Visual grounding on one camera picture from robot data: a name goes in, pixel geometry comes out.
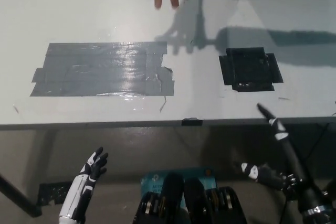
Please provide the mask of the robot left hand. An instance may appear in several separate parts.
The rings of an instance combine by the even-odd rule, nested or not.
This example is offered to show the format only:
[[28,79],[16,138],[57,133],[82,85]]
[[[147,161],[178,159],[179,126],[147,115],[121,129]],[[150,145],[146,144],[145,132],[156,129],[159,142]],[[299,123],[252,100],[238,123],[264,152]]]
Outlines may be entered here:
[[59,214],[59,224],[85,223],[95,185],[106,171],[108,153],[98,148],[74,178]]

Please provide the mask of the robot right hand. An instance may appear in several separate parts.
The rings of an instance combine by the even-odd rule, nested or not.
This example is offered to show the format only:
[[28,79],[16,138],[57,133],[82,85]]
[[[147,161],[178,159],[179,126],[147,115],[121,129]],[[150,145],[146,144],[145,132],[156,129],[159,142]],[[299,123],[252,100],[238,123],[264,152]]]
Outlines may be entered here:
[[313,181],[281,120],[262,104],[257,104],[257,108],[274,131],[274,138],[282,147],[288,168],[286,173],[279,173],[265,164],[256,166],[242,163],[240,165],[242,172],[260,184],[281,190],[295,198],[299,212],[304,217],[333,212],[331,200]]

